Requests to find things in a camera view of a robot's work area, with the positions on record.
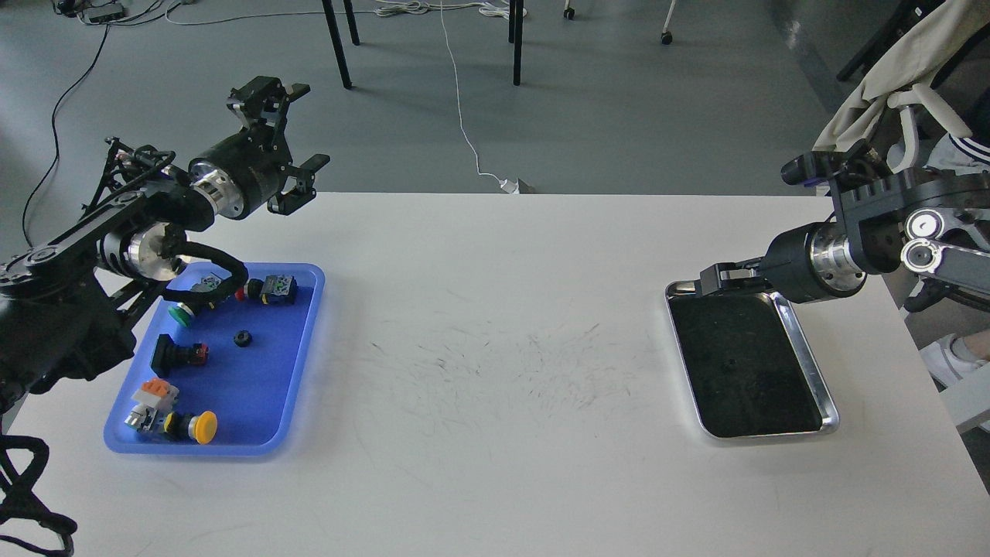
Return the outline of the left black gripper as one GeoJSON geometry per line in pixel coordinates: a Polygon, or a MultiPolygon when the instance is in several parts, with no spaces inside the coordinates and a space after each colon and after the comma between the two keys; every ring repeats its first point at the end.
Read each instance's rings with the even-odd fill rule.
{"type": "Polygon", "coordinates": [[[224,138],[188,168],[192,187],[214,213],[243,220],[265,204],[270,213],[288,216],[316,198],[316,173],[331,158],[314,154],[297,168],[285,140],[289,105],[310,91],[308,84],[284,86],[265,75],[230,89],[227,109],[245,132],[224,138]]]}

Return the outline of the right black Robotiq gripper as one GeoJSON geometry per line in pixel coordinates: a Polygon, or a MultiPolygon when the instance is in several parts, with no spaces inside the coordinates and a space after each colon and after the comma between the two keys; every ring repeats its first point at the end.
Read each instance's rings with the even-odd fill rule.
{"type": "Polygon", "coordinates": [[[795,303],[847,299],[866,281],[842,227],[817,222],[773,239],[762,261],[715,263],[694,281],[697,296],[745,296],[774,289],[795,303]]]}

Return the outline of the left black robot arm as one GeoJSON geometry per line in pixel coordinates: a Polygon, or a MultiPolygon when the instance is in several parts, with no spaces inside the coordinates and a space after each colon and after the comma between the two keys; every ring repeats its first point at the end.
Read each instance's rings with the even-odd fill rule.
{"type": "Polygon", "coordinates": [[[157,299],[189,309],[269,295],[247,266],[189,240],[217,217],[287,216],[315,199],[312,155],[294,165],[290,105],[310,91],[258,75],[226,106],[240,130],[177,168],[176,153],[108,139],[95,194],[70,229],[2,265],[2,413],[63,378],[93,378],[135,355],[135,324],[157,299]]]}

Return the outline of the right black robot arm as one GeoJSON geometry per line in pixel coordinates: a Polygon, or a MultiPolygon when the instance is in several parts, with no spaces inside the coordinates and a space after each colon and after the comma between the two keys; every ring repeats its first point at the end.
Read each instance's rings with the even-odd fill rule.
{"type": "Polygon", "coordinates": [[[867,276],[904,268],[922,282],[909,313],[944,299],[988,310],[987,173],[892,169],[863,140],[847,152],[807,152],[780,173],[789,186],[826,186],[834,218],[783,232],[764,256],[711,265],[689,295],[847,299],[867,276]]]}

